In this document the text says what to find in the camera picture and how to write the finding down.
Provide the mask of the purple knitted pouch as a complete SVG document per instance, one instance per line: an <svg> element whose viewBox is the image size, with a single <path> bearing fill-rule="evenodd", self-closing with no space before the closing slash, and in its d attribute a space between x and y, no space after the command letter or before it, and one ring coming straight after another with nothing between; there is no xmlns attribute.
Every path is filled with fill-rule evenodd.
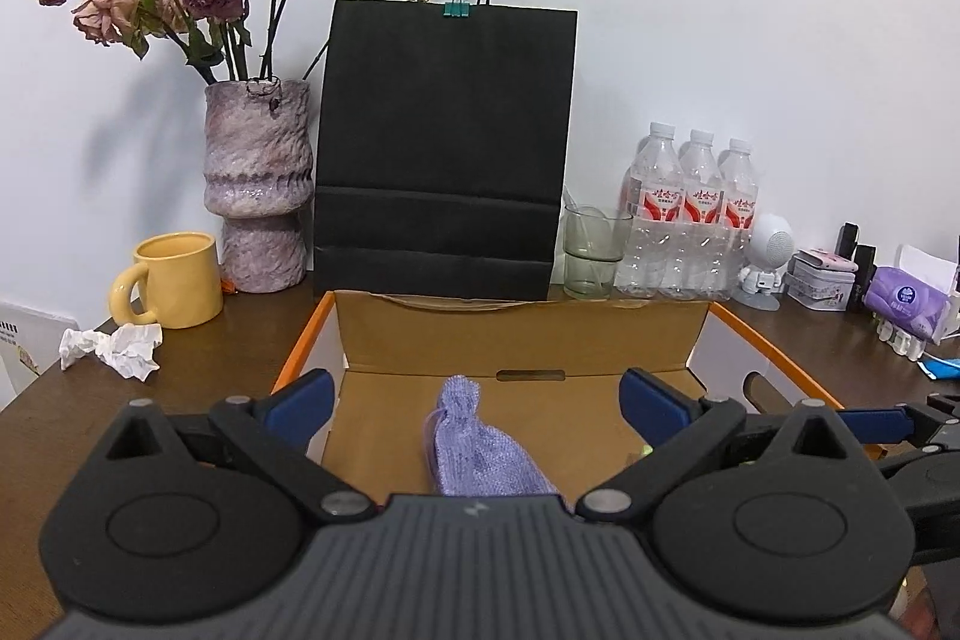
<svg viewBox="0 0 960 640"><path fill-rule="evenodd" d="M463 375L444 380L425 420L425 459L434 490L448 497L556 494L526 448L483 422L482 388Z"/></svg>

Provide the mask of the purple tissue pack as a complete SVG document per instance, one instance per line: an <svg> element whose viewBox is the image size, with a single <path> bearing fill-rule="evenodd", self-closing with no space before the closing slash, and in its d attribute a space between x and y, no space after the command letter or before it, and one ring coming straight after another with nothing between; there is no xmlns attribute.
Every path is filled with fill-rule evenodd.
<svg viewBox="0 0 960 640"><path fill-rule="evenodd" d="M939 341L952 301L949 294L913 278L903 269L879 266L864 296L864 305L915 338Z"/></svg>

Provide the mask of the grey tin box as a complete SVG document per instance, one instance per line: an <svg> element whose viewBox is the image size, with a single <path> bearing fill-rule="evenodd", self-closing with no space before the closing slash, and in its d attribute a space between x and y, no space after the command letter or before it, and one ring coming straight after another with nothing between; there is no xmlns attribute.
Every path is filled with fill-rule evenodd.
<svg viewBox="0 0 960 640"><path fill-rule="evenodd" d="M856 273L811 265L794 257L784 275L784 292L802 307L815 312L844 312L850 303Z"/></svg>

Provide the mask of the crumpled white tissue on table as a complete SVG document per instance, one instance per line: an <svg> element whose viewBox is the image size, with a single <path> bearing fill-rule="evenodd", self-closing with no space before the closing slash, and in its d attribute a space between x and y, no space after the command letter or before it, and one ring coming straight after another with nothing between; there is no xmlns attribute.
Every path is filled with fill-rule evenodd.
<svg viewBox="0 0 960 640"><path fill-rule="evenodd" d="M145 381L160 369L153 354L161 344L163 328L158 323L126 323L112 333L67 328L60 339L59 365L67 370L82 357L94 356L125 380Z"/></svg>

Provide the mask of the middle water bottle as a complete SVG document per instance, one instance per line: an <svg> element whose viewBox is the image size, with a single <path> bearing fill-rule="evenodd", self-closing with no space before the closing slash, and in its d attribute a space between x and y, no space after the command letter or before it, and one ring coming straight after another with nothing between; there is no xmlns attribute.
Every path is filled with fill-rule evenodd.
<svg viewBox="0 0 960 640"><path fill-rule="evenodd" d="M716 257L722 252L718 226L724 181L713 152L714 141L713 133L692 130L680 150L685 193L669 289L679 299L708 294Z"/></svg>

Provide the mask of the water bottle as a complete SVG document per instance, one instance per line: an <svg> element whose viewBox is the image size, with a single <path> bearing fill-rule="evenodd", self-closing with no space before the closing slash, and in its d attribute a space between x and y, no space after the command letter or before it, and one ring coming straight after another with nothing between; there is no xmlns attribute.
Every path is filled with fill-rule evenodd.
<svg viewBox="0 0 960 640"><path fill-rule="evenodd" d="M692 130L680 150L685 193L669 289L679 299L708 294L716 257L722 252L718 226L724 181L713 152L714 141L713 133Z"/></svg>
<svg viewBox="0 0 960 640"><path fill-rule="evenodd" d="M718 163L724 181L721 226L726 245L716 278L716 296L729 299L737 286L737 276L745 262L745 247L754 227L758 177L752 163L752 145L745 140L731 138L729 148L719 156Z"/></svg>
<svg viewBox="0 0 960 640"><path fill-rule="evenodd" d="M652 122L622 185L631 229L615 287L633 298L652 298L661 287L685 193L685 174L674 148L675 128Z"/></svg>

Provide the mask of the left water bottle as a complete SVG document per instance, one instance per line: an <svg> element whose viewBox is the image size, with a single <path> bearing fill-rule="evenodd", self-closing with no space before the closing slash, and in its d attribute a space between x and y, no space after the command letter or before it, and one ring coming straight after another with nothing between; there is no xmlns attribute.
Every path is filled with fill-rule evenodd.
<svg viewBox="0 0 960 640"><path fill-rule="evenodd" d="M615 287L633 298L652 298L661 287L685 193L685 174L674 148L675 128L652 122L622 185L631 229Z"/></svg>

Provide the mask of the pink white small case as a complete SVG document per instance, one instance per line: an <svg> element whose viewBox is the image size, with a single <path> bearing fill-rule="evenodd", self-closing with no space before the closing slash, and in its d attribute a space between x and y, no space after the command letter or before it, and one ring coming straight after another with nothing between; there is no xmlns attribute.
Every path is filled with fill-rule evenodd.
<svg viewBox="0 0 960 640"><path fill-rule="evenodd" d="M856 262L845 259L841 255L836 255L836 253L827 252L823 248L797 250L796 259L812 266L812 268L827 269L827 271L836 271L836 273L856 273L857 271Z"/></svg>

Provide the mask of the black lipstick tube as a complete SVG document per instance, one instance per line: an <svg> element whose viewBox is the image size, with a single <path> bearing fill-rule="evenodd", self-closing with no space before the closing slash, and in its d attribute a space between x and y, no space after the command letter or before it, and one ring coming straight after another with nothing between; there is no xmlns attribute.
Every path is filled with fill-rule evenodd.
<svg viewBox="0 0 960 640"><path fill-rule="evenodd" d="M838 239L836 239L835 253L838 257L846 260L854 259L857 247L857 234L859 226L854 223L844 223L839 229Z"/></svg>

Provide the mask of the white robot figurine speaker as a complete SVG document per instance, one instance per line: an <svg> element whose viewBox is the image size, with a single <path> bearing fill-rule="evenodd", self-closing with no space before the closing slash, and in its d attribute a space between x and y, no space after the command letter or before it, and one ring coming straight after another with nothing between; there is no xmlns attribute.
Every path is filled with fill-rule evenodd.
<svg viewBox="0 0 960 640"><path fill-rule="evenodd" d="M793 229L788 221L778 214L760 214L745 247L745 266L737 273L732 299L754 310L776 312L782 273L794 250Z"/></svg>

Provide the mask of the green tinted glass cup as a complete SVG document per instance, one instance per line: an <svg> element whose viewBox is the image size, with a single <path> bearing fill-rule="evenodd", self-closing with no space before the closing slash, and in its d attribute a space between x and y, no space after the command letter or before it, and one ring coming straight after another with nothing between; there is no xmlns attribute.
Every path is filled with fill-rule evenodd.
<svg viewBox="0 0 960 640"><path fill-rule="evenodd" d="M594 206L567 206L563 226L566 294L579 299L608 299L630 236L631 218Z"/></svg>

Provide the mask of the right water bottle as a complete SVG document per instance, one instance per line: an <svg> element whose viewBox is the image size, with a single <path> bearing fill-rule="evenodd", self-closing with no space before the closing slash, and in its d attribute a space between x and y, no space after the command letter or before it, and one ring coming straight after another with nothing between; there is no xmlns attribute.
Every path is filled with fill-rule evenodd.
<svg viewBox="0 0 960 640"><path fill-rule="evenodd" d="M737 286L737 276L745 262L745 247L754 227L758 177L752 163L752 145L745 140L731 138L729 148L719 156L718 163L724 181L721 226L726 245L716 278L716 296L729 299Z"/></svg>

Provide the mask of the purple textured ceramic vase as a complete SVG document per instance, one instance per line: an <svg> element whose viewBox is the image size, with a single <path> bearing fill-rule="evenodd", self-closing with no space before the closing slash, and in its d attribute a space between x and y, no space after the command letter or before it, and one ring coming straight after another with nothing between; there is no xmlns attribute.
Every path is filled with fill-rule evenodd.
<svg viewBox="0 0 960 640"><path fill-rule="evenodd" d="M223 81L205 89L203 204L223 220L221 269L241 292L301 283L299 213L313 198L306 81Z"/></svg>

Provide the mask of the black paper bag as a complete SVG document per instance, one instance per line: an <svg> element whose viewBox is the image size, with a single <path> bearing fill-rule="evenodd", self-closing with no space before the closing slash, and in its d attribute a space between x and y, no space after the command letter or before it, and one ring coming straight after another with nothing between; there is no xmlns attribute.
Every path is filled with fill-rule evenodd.
<svg viewBox="0 0 960 640"><path fill-rule="evenodd" d="M562 211L578 15L337 0L314 289L538 301Z"/></svg>

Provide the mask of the teal binder clip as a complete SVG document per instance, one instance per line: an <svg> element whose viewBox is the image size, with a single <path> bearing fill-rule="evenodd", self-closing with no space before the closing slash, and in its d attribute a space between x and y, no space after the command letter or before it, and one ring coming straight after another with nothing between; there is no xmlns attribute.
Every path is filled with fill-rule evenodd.
<svg viewBox="0 0 960 640"><path fill-rule="evenodd" d="M448 0L444 3L443 16L449 19L466 19L470 16L470 0Z"/></svg>

